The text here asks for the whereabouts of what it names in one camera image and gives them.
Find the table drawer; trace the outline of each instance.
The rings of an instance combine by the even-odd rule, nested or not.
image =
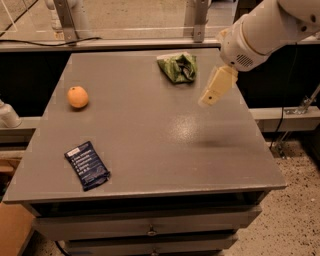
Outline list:
[[[217,251],[228,249],[237,240],[231,233],[205,233],[188,235],[170,235],[162,237],[140,237],[120,239],[100,239],[93,241],[67,242],[66,250],[71,255],[179,255],[181,253]]]
[[[173,233],[237,230],[247,227],[261,212],[259,206],[192,209],[121,215],[39,218],[33,227],[47,238],[81,240]]]

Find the snack package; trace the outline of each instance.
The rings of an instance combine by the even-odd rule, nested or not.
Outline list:
[[[84,191],[98,187],[110,179],[110,172],[90,141],[66,152],[64,156],[77,173]]]

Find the metal frame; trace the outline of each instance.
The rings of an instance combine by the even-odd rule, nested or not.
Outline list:
[[[64,40],[73,42],[78,39],[75,31],[68,0],[53,0],[63,29]]]

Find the orange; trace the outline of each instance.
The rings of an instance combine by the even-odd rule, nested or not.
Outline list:
[[[72,107],[83,108],[89,102],[89,96],[81,86],[73,86],[68,90],[68,102]]]

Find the drawer handle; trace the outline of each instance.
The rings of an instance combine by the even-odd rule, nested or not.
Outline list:
[[[153,226],[150,225],[150,230],[147,232],[148,236],[156,236],[158,233],[157,231],[154,230]]]
[[[153,249],[153,252],[150,254],[150,256],[159,256],[160,254],[156,252],[156,249]]]

